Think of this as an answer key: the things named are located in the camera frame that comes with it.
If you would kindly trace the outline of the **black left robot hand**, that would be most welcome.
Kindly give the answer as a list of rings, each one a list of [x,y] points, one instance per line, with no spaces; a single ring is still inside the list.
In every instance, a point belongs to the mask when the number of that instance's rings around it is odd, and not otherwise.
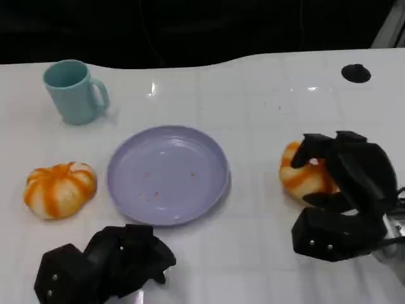
[[[152,226],[137,224],[105,227],[93,235],[84,255],[97,269],[99,303],[123,298],[150,279],[165,284],[165,271],[177,262]]]

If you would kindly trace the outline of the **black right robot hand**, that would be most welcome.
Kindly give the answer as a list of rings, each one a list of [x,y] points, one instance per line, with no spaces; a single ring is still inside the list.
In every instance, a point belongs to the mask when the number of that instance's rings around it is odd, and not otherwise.
[[[303,200],[330,212],[383,215],[397,203],[397,177],[386,152],[376,143],[351,130],[340,130],[335,138],[305,134],[292,159],[292,168],[303,168],[313,158],[322,160],[322,169],[337,186],[328,194],[317,191]]]

